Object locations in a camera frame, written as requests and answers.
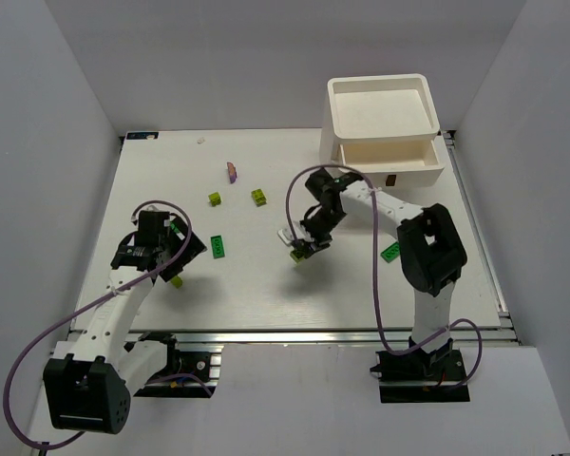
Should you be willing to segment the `lime long lego brick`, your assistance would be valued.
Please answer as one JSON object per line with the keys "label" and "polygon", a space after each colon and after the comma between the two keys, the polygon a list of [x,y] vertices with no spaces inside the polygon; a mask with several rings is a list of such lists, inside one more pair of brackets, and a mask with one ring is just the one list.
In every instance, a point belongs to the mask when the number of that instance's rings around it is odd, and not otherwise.
{"label": "lime long lego brick", "polygon": [[308,251],[299,250],[299,249],[293,249],[290,252],[290,257],[294,260],[295,263],[299,263],[299,262],[307,259],[311,255],[312,254],[309,253]]}

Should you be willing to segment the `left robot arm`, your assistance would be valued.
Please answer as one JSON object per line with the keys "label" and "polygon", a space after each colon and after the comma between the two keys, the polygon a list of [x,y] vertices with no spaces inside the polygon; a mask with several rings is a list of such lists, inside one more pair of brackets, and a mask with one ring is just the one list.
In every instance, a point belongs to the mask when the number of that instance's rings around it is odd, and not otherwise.
{"label": "left robot arm", "polygon": [[156,281],[176,278],[206,247],[174,213],[141,210],[134,224],[110,262],[106,303],[95,308],[67,353],[44,368],[48,412],[57,429],[117,434],[132,397],[151,378],[181,368],[174,336],[126,338]]}

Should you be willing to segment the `aluminium rail front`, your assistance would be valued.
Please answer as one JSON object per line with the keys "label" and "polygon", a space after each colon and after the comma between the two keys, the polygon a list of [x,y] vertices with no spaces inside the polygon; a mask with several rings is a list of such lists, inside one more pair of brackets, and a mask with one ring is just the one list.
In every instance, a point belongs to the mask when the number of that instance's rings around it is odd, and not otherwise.
{"label": "aluminium rail front", "polygon": [[[482,339],[487,343],[518,343],[519,339],[508,327],[482,329]],[[172,332],[182,343],[378,343],[381,339],[375,331],[333,331],[333,332]],[[477,334],[468,326],[451,330],[455,342],[475,342]],[[386,331],[391,345],[407,344],[409,331]]]}

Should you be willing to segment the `aluminium rail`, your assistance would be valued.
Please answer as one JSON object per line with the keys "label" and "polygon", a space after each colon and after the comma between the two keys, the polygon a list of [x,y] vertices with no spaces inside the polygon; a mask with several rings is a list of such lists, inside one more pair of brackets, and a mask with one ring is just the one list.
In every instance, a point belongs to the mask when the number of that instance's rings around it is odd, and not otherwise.
{"label": "aluminium rail", "polygon": [[477,218],[476,210],[473,205],[473,201],[471,200],[468,187],[465,182],[465,177],[462,173],[462,168],[457,160],[457,149],[456,149],[456,142],[455,142],[455,130],[446,130],[442,132],[441,135],[444,139],[446,151],[449,156],[450,164],[456,178],[459,191],[461,193],[461,197],[464,202],[465,211],[469,218],[469,223],[471,226],[471,230],[473,232],[473,236],[475,239],[475,243],[477,245],[477,249],[479,252],[480,260],[483,264],[484,272],[487,276],[488,284],[491,289],[491,293],[494,296],[500,326],[502,330],[511,331],[513,333],[513,339],[511,344],[517,344],[519,346],[523,345],[523,342],[519,338],[519,335],[516,331],[514,322],[512,320],[510,311],[508,309],[506,300],[504,298],[503,290],[501,287],[500,280],[497,276],[492,258],[490,253],[488,252],[486,245],[485,245],[485,237],[482,231],[481,225]]}
{"label": "aluminium rail", "polygon": [[[518,343],[519,339],[508,327],[482,329],[482,339],[487,343]],[[333,332],[172,332],[182,343],[378,343],[381,339],[375,331],[333,331]],[[477,334],[468,326],[451,330],[455,342],[475,342]],[[409,331],[386,331],[391,345],[407,344]]]}

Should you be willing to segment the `aluminium rail right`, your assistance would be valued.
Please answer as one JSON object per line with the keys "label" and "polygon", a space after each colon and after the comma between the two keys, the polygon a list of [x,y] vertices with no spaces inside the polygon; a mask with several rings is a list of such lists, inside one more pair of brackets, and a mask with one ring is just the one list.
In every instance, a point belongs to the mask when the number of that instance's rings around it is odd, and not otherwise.
{"label": "aluminium rail right", "polygon": [[471,230],[473,232],[473,236],[475,239],[475,243],[477,245],[477,249],[479,252],[480,260],[483,264],[484,272],[487,276],[488,284],[491,289],[491,293],[494,296],[500,326],[502,330],[511,331],[513,333],[513,339],[511,344],[517,344],[519,346],[523,345],[523,342],[519,338],[519,335],[516,331],[514,322],[512,320],[510,311],[508,309],[506,300],[504,298],[503,290],[501,287],[500,280],[497,276],[492,258],[490,253],[488,252],[486,245],[485,245],[485,237],[482,231],[481,225],[477,218],[476,210],[473,205],[473,201],[471,200],[468,187],[465,182],[465,177],[462,173],[462,168],[457,160],[457,149],[456,149],[456,142],[455,142],[455,130],[446,130],[442,132],[441,135],[444,139],[446,151],[449,156],[450,164],[456,178],[459,191],[461,193],[461,197],[464,202],[465,211],[469,218],[469,223],[471,226]]}

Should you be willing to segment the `small lime lego brick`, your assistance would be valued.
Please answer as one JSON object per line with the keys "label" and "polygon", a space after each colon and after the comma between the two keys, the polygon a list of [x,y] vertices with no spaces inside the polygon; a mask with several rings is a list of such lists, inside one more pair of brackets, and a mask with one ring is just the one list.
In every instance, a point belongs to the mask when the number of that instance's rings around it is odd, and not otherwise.
{"label": "small lime lego brick", "polygon": [[170,283],[176,288],[179,289],[182,286],[182,280],[180,277],[175,276],[170,280]]}

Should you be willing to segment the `white drawer cabinet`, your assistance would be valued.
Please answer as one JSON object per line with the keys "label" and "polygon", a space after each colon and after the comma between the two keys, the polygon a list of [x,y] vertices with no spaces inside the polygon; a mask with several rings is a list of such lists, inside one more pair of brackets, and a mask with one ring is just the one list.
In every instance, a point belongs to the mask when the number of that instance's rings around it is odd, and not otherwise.
{"label": "white drawer cabinet", "polygon": [[335,164],[342,143],[434,140],[440,124],[427,78],[419,73],[332,78],[327,82],[319,145]]}

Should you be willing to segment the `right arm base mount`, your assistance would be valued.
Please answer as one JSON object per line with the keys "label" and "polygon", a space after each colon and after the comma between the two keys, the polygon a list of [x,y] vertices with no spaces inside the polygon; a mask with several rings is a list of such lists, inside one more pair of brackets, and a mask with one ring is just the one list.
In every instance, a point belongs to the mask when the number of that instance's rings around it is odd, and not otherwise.
{"label": "right arm base mount", "polygon": [[422,349],[396,356],[376,353],[370,374],[378,380],[382,404],[468,403],[466,368],[462,354],[449,338],[431,353]]}

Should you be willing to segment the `lime lego 2x3 brick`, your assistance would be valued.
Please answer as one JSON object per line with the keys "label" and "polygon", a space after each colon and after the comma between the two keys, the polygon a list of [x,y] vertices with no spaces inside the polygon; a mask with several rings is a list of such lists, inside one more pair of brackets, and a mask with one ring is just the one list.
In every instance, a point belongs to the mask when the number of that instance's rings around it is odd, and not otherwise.
{"label": "lime lego 2x3 brick", "polygon": [[266,196],[260,188],[253,190],[251,192],[251,197],[257,207],[261,207],[267,203]]}

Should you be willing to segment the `purple arched lego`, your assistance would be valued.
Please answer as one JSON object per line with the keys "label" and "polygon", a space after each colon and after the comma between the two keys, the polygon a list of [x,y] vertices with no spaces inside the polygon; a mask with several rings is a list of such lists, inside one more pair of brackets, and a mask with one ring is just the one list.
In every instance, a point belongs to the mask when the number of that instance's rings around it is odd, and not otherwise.
{"label": "purple arched lego", "polygon": [[237,172],[237,169],[236,169],[235,165],[234,165],[232,162],[230,162],[230,161],[228,161],[228,162],[226,163],[226,165],[227,165],[227,173],[228,173],[229,182],[230,182],[231,184],[233,184],[233,183],[235,183],[235,182],[237,181],[237,179],[238,179],[238,172]]}

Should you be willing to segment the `white drawer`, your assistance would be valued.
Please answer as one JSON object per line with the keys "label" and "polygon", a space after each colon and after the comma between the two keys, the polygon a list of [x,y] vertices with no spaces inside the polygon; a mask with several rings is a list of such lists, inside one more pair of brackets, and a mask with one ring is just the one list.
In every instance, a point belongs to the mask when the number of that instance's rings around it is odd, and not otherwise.
{"label": "white drawer", "polygon": [[398,189],[430,187],[446,167],[434,140],[342,143],[332,161],[367,175],[375,186]]}

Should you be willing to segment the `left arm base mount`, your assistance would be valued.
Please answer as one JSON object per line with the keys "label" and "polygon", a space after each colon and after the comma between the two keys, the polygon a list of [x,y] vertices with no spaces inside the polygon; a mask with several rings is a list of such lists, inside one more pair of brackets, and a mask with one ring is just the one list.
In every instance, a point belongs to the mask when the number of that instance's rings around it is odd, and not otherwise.
{"label": "left arm base mount", "polygon": [[127,341],[130,352],[138,342],[160,342],[166,347],[165,366],[154,373],[135,396],[146,398],[209,398],[219,380],[220,354],[180,344],[168,332],[146,332]]}

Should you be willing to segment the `green long lego brick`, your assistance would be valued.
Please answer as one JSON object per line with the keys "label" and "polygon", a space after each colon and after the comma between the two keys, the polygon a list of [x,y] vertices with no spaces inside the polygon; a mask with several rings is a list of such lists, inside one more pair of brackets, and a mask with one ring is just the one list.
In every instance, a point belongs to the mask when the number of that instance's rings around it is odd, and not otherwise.
{"label": "green long lego brick", "polygon": [[387,263],[393,262],[400,256],[400,246],[398,242],[393,242],[389,247],[383,250],[380,257]]}

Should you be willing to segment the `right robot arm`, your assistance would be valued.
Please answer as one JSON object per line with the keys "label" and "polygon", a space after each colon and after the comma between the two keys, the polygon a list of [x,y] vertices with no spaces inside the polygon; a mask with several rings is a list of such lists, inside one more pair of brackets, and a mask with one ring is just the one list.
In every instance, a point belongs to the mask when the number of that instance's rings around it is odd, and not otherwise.
{"label": "right robot arm", "polygon": [[347,216],[369,221],[374,238],[381,231],[393,237],[404,277],[414,292],[414,321],[408,348],[386,351],[399,357],[415,355],[427,365],[436,363],[452,350],[451,299],[467,263],[450,213],[440,203],[423,207],[398,199],[349,166],[339,177],[329,171],[327,164],[303,170],[316,204],[303,220],[289,218],[287,229],[279,233],[281,239],[291,247],[292,258],[309,258],[331,245],[333,229]]}

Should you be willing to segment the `lime lego cube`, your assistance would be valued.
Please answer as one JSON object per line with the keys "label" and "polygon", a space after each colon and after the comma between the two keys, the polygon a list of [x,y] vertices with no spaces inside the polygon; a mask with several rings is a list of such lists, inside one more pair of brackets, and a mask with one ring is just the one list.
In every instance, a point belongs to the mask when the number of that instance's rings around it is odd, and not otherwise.
{"label": "lime lego cube", "polygon": [[208,195],[209,203],[212,207],[216,207],[221,204],[221,196],[219,192],[214,192]]}

